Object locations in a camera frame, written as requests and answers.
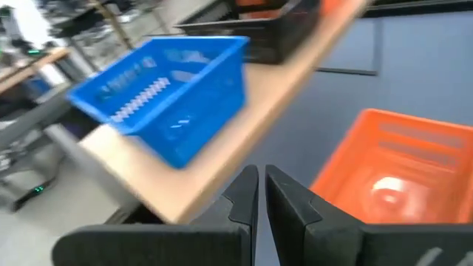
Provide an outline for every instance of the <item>plastic basket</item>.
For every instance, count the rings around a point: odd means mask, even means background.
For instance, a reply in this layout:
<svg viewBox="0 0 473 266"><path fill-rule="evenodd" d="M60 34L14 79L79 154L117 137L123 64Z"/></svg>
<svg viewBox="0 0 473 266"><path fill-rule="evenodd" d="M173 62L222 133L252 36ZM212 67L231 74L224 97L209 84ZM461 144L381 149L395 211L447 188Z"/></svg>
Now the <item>plastic basket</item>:
<svg viewBox="0 0 473 266"><path fill-rule="evenodd" d="M176 27L187 35L248 36L251 42L245 53L246 61L279 64L310 35L319 17L319 6L320 0L267 0L264 4L245 6L234 0L216 0ZM252 16L257 12L261 12L261 18Z"/></svg>
<svg viewBox="0 0 473 266"><path fill-rule="evenodd" d="M74 88L69 99L182 168L242 107L247 42L245 37L153 38Z"/></svg>
<svg viewBox="0 0 473 266"><path fill-rule="evenodd" d="M471 222L473 128L368 109L311 190L368 223Z"/></svg>
<svg viewBox="0 0 473 266"><path fill-rule="evenodd" d="M333 11L335 11L337 8L340 8L340 6L345 3L346 0L322 0L321 4L321 14L323 16L326 16Z"/></svg>

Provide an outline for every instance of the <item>table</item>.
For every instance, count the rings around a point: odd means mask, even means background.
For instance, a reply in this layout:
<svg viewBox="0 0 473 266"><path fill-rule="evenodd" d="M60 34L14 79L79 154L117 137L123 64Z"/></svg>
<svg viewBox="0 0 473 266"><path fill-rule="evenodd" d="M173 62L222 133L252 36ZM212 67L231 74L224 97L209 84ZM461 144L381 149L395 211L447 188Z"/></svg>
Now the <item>table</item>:
<svg viewBox="0 0 473 266"><path fill-rule="evenodd" d="M19 68L3 68L0 70L0 93L13 88L16 84L21 83L25 79L35 75L38 70L47 64L56 65L60 71L66 76L66 78L79 82L83 80L84 75L78 71L74 64L70 63L70 59L67 57L69 49L64 47L52 48L49 51L49 55L37 60L36 62Z"/></svg>
<svg viewBox="0 0 473 266"><path fill-rule="evenodd" d="M102 125L83 147L150 210L168 223L192 219L225 184L370 0L346 0L323 17L283 65L246 65L248 101L187 168L177 170L113 128Z"/></svg>

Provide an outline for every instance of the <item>floor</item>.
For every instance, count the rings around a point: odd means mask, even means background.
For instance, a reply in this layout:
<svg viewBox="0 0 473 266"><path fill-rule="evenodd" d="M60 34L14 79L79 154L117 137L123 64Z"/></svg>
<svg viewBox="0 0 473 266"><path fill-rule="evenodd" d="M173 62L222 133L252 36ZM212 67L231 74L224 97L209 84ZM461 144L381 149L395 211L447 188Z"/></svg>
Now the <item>floor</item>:
<svg viewBox="0 0 473 266"><path fill-rule="evenodd" d="M170 21L179 19L172 18L171 11L163 14ZM380 75L314 73L300 96L242 165L258 165L262 176L263 166L272 163L309 186L356 115L368 107L473 125L473 13L380 21L384 26ZM350 54L340 56L343 61ZM50 237L68 231L70 225L66 224L71 222L71 216L79 213L81 219L87 219L103 213L101 204L109 199L104 197L99 202L88 198L89 191L97 187L74 166L64 167L61 181L54 188L60 194L55 199L60 200L48 201L52 193L45 194L20 213L0 212L0 265L50 266ZM59 214L56 210L75 204L68 199L75 188L86 191L83 201L88 202L89 208L70 208L68 213ZM256 265L275 266L278 260L263 190L260 195ZM46 218L51 216L60 219L51 222Z"/></svg>

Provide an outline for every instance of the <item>blue basket rim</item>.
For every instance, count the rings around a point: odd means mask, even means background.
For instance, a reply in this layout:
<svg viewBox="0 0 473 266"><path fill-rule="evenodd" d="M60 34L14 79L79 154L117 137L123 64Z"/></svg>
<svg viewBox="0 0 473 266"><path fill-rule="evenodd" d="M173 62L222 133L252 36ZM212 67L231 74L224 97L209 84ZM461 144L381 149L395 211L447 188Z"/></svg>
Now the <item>blue basket rim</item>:
<svg viewBox="0 0 473 266"><path fill-rule="evenodd" d="M92 82L94 78L98 77L101 75L103 72L108 71L110 68L115 66L116 64L119 64L123 59L128 58L129 56L132 56L133 52L130 51L128 54L124 55L123 57L120 58L120 60L116 60L114 63L110 64L107 68L105 68L103 71L95 73L95 75L89 77L87 80L85 80L83 83L80 83L74 88L72 88L66 95L67 99L69 99L72 102L81 102L81 106L79 107L81 110L84 112L88 113L89 115L93 116L95 119L99 120L101 123L108 123L110 125L113 125L115 128L117 128L121 134L134 134L134 132L139 131L143 126L146 124L150 123L151 120L153 120L157 114L161 113L164 108L169 106L170 104L173 104L181 95L186 93L193 85L196 83L199 83L200 80L202 80L204 75L207 75L210 71L215 69L220 63L222 63L224 60L226 60L230 55L233 55L237 50L241 49L244 47L249 41L249 37L246 36L163 36L163 37L153 37L151 40L145 42L141 47L138 47L137 49L140 49L142 47L145 47L147 45L151 45L153 41L160 40L160 39L173 39L173 40L179 40L179 39L195 39L195 40L202 40L202 39L233 39L235 40L235 43L232 44L231 46L227 47L217 58L215 58L208 66L204 67L202 71L198 73L198 75L194 76L191 81L188 83L184 84L177 92L172 95L169 95L169 97L166 99L166 101L169 102L166 106L161 105L161 108L156 108L153 109L150 113L146 114L143 119L138 122L135 126L133 127L128 127L124 126L121 123L116 123L112 119L110 119L108 116L102 114L99 112L93 105L88 104L85 101L82 101L80 98L77 98L75 95L75 91L80 89L83 86L86 86L88 83Z"/></svg>

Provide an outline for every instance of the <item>black plastic crate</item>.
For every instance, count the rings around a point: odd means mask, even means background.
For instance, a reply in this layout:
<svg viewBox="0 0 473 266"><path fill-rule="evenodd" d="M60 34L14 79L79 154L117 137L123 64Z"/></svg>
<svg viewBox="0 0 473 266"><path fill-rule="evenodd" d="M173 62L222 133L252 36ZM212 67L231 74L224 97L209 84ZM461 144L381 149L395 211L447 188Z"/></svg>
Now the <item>black plastic crate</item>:
<svg viewBox="0 0 473 266"><path fill-rule="evenodd" d="M320 0L267 0L238 6L235 0L216 0L176 24L187 35L250 37L245 60L279 64L310 34L319 18ZM275 18L247 18L249 13L278 10Z"/></svg>

